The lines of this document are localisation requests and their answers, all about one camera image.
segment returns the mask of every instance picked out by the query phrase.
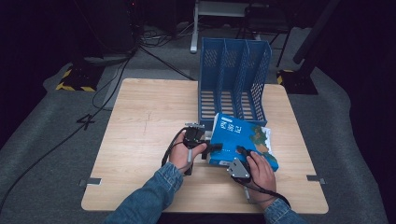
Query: book cover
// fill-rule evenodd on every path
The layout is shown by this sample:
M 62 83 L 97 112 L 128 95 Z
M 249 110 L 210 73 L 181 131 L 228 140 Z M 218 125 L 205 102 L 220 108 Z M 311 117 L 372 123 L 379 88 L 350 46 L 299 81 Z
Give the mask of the book cover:
M 224 166 L 228 166 L 234 158 L 247 162 L 237 150 L 240 146 L 262 154 L 276 171 L 279 165 L 272 155 L 270 137 L 271 130 L 268 128 L 218 113 L 214 119 L 210 143 L 222 143 L 223 147 L 220 151 L 209 153 L 207 160 L 210 164 Z

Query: black chair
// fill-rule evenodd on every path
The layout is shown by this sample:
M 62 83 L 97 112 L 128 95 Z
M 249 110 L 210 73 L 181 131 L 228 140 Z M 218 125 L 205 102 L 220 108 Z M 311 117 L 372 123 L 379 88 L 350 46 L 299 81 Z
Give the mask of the black chair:
M 251 33 L 253 38 L 259 34 L 273 35 L 274 38 L 270 41 L 272 45 L 279 35 L 286 35 L 276 64 L 279 67 L 292 27 L 289 16 L 276 0 L 250 1 L 245 8 L 245 17 L 236 38 L 241 32 L 242 38 L 245 38 L 246 33 Z

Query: person's right arm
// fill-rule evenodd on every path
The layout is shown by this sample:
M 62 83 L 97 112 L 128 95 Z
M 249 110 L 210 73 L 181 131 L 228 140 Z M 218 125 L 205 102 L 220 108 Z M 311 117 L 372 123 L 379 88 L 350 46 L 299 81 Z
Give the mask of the person's right arm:
M 251 152 L 251 157 L 247 157 L 247 162 L 254 180 L 250 184 L 276 192 L 274 171 L 268 161 L 256 152 Z M 281 199 L 253 189 L 249 189 L 249 195 L 262 208 L 265 223 L 306 223 Z

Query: blue denim jacket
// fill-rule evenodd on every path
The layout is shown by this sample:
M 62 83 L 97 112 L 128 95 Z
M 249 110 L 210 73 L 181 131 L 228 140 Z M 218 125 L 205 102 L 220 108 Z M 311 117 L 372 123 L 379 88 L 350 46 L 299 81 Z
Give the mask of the blue denim jacket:
M 166 163 L 141 189 L 129 195 L 104 223 L 156 223 L 182 183 L 180 171 L 171 162 Z M 280 199 L 265 209 L 264 217 L 265 223 L 306 223 Z

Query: gray floor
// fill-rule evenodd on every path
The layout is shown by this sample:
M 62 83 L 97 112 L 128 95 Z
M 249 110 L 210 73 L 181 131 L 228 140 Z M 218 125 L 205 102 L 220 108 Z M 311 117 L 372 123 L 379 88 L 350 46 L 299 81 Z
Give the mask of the gray floor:
M 299 68 L 292 57 L 308 33 L 309 29 L 293 30 L 279 68 L 275 68 L 279 50 L 273 51 L 267 83 L 276 83 L 277 70 Z M 200 33 L 207 37 L 235 35 L 230 27 Z M 148 50 L 198 78 L 200 51 L 190 54 L 190 41 L 191 36 L 186 35 Z M 98 85 L 104 87 L 101 91 L 56 91 L 69 65 L 43 83 L 47 95 L 0 150 L 0 196 L 38 158 L 71 134 L 79 126 L 76 120 L 94 114 L 93 104 L 101 106 L 114 89 L 114 84 L 106 84 L 119 65 L 105 69 Z M 142 51 L 127 64 L 124 76 L 185 79 Z M 317 174 L 326 181 L 322 188 L 330 209 L 325 215 L 303 216 L 310 223 L 387 223 L 377 185 L 353 138 L 347 94 L 318 69 L 311 77 L 319 95 L 289 98 Z M 7 197 L 0 223 L 100 223 L 108 212 L 84 211 L 80 206 L 84 188 L 78 183 L 90 176 L 110 115 L 109 111 L 98 113 L 87 131 L 77 132 L 28 172 Z

